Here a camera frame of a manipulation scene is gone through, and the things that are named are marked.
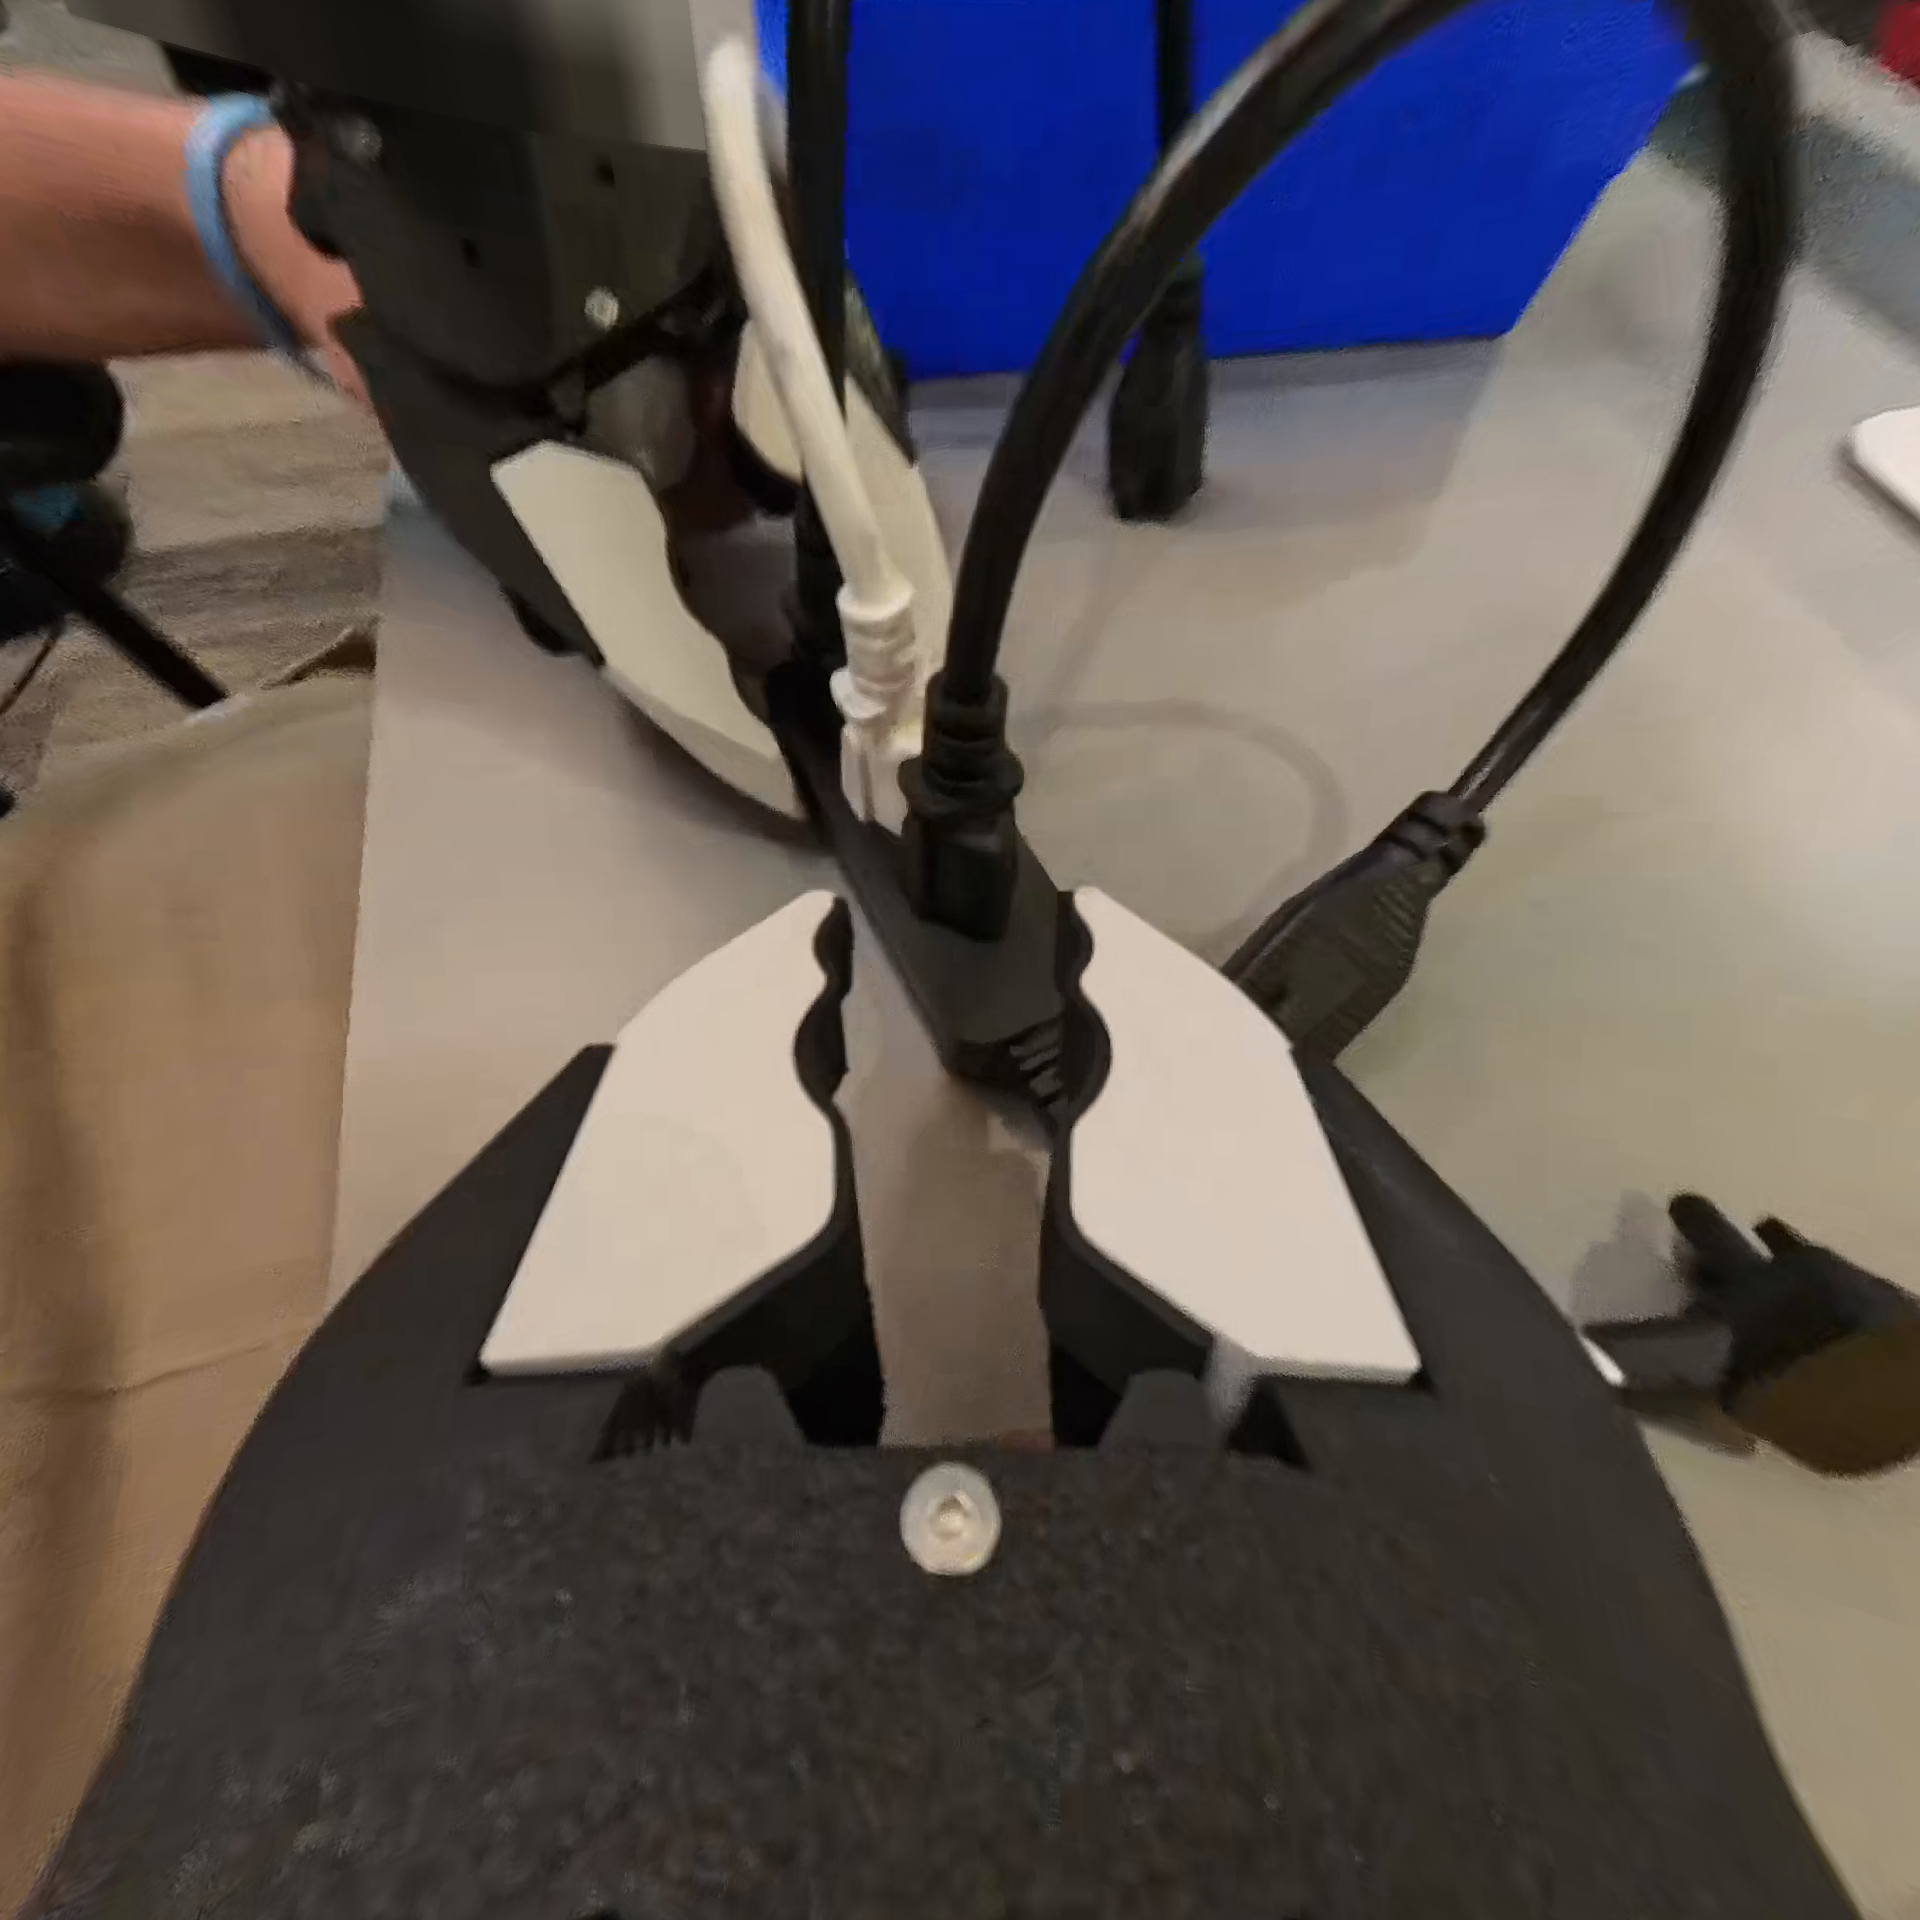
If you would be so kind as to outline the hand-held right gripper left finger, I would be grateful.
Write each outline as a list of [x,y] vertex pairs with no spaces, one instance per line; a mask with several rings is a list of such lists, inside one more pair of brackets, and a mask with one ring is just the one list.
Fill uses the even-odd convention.
[[617,1035],[480,1347],[495,1378],[760,1367],[873,1336],[844,1004],[853,918],[800,894]]

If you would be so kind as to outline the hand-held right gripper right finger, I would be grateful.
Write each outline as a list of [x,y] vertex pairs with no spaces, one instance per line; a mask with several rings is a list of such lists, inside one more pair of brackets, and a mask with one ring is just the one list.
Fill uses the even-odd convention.
[[1061,912],[1069,1093],[1039,1300],[1122,1400],[1171,1373],[1211,1413],[1270,1380],[1405,1388],[1423,1360],[1284,1033],[1109,892]]

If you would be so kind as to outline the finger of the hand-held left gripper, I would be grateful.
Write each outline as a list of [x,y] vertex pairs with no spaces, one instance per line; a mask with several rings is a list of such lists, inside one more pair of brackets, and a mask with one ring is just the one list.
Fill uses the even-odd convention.
[[[948,545],[911,435],[899,367],[873,323],[847,323],[846,347],[849,437],[884,539],[917,603],[948,605]],[[767,514],[791,515],[804,477],[802,451],[754,323],[740,336],[732,429],[740,484]]]
[[685,601],[644,471],[538,442],[495,462],[493,479],[590,636],[604,678],[718,781],[802,823],[807,806],[774,731]]

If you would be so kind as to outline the black power strip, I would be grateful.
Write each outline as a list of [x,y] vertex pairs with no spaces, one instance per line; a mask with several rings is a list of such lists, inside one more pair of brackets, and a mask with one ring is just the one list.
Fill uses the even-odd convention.
[[877,930],[944,1066],[985,1090],[1018,1093],[1058,1126],[1069,1093],[1060,989],[1060,887],[1025,837],[1007,930],[974,940],[922,919],[910,898],[900,837],[860,823],[842,793],[840,715],[827,673],[804,658],[765,682],[769,718],[851,898]]

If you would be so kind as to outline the person's left forearm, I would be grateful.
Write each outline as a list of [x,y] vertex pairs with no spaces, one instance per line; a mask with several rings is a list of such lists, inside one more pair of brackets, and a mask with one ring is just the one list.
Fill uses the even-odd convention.
[[259,345],[191,212],[195,122],[184,100],[4,75],[4,360],[109,365]]

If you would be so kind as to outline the grey desk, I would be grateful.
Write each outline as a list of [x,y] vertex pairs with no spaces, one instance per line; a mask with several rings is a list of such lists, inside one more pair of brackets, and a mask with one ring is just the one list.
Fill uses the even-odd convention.
[[[1347,1073],[1583,1318],[1668,1305],[1667,1201],[1917,1283],[1917,535],[1842,457],[1917,400],[1917,124],[1796,49],[1806,263],[1663,596],[1491,806]],[[1208,958],[1466,768],[1572,636],[1698,365],[1716,221],[1630,159],[1511,333],[1228,365],[1211,482],[1125,526],[1103,433],[1023,563],[1021,819]],[[326,1303],[580,1047],[824,885],[394,484]]]

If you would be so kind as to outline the person's left hand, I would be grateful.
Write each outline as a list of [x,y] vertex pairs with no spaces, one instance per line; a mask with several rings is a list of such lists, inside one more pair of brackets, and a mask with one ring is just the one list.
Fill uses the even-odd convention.
[[339,325],[357,314],[361,289],[345,263],[317,248],[293,214],[295,148],[279,126],[244,135],[224,164],[229,226],[253,285],[297,336],[308,365],[343,397],[372,409],[367,375]]

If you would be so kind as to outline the blue wristband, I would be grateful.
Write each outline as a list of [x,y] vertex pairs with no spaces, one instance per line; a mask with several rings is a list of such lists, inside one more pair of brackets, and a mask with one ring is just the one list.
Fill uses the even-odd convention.
[[310,380],[337,387],[339,380],[326,371],[324,349],[290,314],[277,292],[255,272],[229,203],[229,170],[239,148],[253,137],[268,131],[279,131],[277,109],[270,95],[218,91],[202,100],[184,148],[191,225],[213,283],[250,323],[253,342]]

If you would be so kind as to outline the black stand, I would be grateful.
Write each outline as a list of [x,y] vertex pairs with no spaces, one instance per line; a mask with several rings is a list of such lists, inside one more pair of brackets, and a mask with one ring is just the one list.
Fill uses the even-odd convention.
[[123,393],[105,365],[3,367],[3,645],[32,651],[4,685],[4,713],[76,621],[184,707],[217,707],[229,695],[118,590],[132,515],[105,473],[123,431]]

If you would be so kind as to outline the person's beige trousers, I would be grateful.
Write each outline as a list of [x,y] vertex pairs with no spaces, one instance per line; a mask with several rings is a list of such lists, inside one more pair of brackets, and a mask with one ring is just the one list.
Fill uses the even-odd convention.
[[372,673],[343,636],[4,823],[4,1916],[324,1311]]

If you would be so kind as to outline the blue bin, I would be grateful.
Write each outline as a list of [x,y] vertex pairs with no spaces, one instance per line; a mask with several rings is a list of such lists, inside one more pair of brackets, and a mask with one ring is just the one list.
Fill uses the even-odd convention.
[[[1158,159],[1149,2],[855,2],[847,248],[915,378],[1028,369]],[[1690,69],[1663,3],[1469,3],[1213,226],[1213,354],[1498,338]]]

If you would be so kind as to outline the black plug adapter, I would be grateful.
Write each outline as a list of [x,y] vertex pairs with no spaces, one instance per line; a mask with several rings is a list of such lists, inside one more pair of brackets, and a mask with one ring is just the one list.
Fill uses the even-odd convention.
[[1919,1457],[1919,1302],[1780,1218],[1742,1227],[1712,1199],[1668,1201],[1681,1303],[1586,1324],[1621,1400],[1862,1477]]

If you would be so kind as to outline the white flat object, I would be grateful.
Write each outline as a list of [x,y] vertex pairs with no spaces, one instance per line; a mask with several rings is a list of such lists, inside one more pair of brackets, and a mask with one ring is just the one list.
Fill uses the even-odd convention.
[[1844,459],[1877,497],[1919,526],[1919,406],[1862,418],[1846,435]]

